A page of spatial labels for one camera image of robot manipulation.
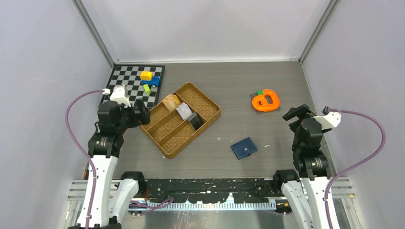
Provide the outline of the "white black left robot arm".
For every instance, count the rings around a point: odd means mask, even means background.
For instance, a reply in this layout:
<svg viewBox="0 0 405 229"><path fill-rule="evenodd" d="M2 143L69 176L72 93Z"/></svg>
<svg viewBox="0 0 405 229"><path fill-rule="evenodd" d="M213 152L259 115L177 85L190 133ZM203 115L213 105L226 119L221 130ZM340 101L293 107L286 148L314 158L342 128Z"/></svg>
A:
<svg viewBox="0 0 405 229"><path fill-rule="evenodd" d="M150 123L150 112L142 100L135 107L115 101L99 106L96 131L88 142L86 156L90 159L85 199L75 229L120 229L132 198L146 193L142 172L127 171L121 175L116 193L111 196L112 177L129 128Z"/></svg>

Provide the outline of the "silver credit card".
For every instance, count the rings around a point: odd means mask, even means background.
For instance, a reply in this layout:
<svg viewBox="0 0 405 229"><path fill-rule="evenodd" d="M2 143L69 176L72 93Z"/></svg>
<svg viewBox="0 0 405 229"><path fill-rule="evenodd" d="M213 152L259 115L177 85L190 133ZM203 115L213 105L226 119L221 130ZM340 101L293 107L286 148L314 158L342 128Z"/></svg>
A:
<svg viewBox="0 0 405 229"><path fill-rule="evenodd" d="M190 107L185 103L181 103L177 108L176 111L179 113L181 118L183 120L187 120L192 114L193 111L190 109Z"/></svg>

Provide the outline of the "blue toy car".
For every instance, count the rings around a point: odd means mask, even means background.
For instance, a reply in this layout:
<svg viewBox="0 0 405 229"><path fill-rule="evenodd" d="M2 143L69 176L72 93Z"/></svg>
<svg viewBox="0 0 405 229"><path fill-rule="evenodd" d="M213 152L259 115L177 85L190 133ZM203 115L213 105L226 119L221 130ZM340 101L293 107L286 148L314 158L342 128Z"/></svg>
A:
<svg viewBox="0 0 405 229"><path fill-rule="evenodd" d="M148 85L149 87L158 87L160 85L160 77L153 76L150 80L141 80L141 85Z"/></svg>

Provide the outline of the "woven divided basket tray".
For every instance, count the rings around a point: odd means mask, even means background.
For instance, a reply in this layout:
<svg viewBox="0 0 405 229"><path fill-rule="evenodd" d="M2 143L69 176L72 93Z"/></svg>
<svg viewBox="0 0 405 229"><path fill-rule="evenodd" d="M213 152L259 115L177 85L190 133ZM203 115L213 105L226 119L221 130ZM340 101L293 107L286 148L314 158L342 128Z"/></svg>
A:
<svg viewBox="0 0 405 229"><path fill-rule="evenodd" d="M162 102L154 106L150 110L150 123L141 126L141 129L169 159L174 158L221 115L220 106L191 82L172 94L197 113L202 126L195 129L188 120L181 118L179 112L168 110Z"/></svg>

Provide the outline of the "green toy block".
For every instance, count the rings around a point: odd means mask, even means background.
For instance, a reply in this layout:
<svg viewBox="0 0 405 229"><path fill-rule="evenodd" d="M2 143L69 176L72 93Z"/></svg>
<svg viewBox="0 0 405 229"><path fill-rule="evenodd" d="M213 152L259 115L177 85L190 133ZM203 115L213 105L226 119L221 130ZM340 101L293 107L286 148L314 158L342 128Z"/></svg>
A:
<svg viewBox="0 0 405 229"><path fill-rule="evenodd" d="M150 89L150 87L149 87L149 85L148 84L144 84L143 85L143 88L144 88L144 92L146 93L146 94L150 94L151 93L151 89Z"/></svg>

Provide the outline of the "blue leather card holder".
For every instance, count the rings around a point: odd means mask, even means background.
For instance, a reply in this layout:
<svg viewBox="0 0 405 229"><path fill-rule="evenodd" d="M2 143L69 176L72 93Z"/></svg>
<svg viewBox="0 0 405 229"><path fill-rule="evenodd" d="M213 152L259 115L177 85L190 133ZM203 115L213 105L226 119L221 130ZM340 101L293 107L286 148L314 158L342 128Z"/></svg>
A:
<svg viewBox="0 0 405 229"><path fill-rule="evenodd" d="M230 148L238 160L249 157L258 150L250 137L231 145Z"/></svg>

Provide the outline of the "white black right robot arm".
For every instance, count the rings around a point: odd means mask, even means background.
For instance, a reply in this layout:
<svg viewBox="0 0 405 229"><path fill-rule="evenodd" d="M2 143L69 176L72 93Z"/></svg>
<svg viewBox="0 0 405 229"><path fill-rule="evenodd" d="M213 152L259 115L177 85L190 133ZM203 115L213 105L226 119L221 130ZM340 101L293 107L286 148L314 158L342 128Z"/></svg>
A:
<svg viewBox="0 0 405 229"><path fill-rule="evenodd" d="M300 229L338 229L339 223L328 184L331 165L321 151L324 133L336 128L341 114L326 111L315 115L306 104L290 108L283 115L294 133L292 143L294 169L278 170L273 176L273 191L285 196Z"/></svg>

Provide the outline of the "black mounting rail base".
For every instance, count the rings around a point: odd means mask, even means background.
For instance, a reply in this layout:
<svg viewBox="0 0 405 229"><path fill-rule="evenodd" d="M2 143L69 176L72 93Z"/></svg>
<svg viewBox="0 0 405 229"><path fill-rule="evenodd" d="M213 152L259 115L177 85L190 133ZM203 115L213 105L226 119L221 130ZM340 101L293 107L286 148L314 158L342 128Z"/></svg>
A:
<svg viewBox="0 0 405 229"><path fill-rule="evenodd" d="M272 179L199 178L147 179L134 196L153 203L173 198L174 203L214 204L233 199L234 203L264 203L269 198L284 198Z"/></svg>

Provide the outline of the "yellow toy block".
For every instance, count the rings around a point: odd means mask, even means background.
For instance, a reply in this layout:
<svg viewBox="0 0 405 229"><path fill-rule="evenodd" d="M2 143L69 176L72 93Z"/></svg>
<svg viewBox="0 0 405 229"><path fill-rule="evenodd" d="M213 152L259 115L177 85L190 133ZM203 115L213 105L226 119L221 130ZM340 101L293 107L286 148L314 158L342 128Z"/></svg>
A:
<svg viewBox="0 0 405 229"><path fill-rule="evenodd" d="M151 81L154 74L150 71L142 71L140 74L140 79L143 81Z"/></svg>

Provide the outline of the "black VIP credit card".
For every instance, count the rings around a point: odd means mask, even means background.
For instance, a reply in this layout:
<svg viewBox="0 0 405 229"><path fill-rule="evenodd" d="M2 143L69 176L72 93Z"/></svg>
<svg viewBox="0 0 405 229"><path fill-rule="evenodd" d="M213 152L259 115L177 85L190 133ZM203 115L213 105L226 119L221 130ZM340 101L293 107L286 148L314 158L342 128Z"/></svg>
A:
<svg viewBox="0 0 405 229"><path fill-rule="evenodd" d="M198 130L204 124L204 121L196 112L192 113L187 120L195 130Z"/></svg>

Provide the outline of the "black white checkerboard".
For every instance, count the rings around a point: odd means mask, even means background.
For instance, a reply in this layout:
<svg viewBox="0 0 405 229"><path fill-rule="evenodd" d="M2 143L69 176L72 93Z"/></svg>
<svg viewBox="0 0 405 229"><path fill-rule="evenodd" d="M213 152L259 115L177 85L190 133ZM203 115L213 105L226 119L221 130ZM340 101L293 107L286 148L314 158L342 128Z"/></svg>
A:
<svg viewBox="0 0 405 229"><path fill-rule="evenodd" d="M160 79L155 87L149 86L149 94L145 92L140 78L142 71L152 72L153 76ZM132 104L137 99L141 99L145 106L151 109L158 103L164 71L164 65L118 64L112 69L107 89L113 90L116 86L125 85L128 88L128 97Z"/></svg>

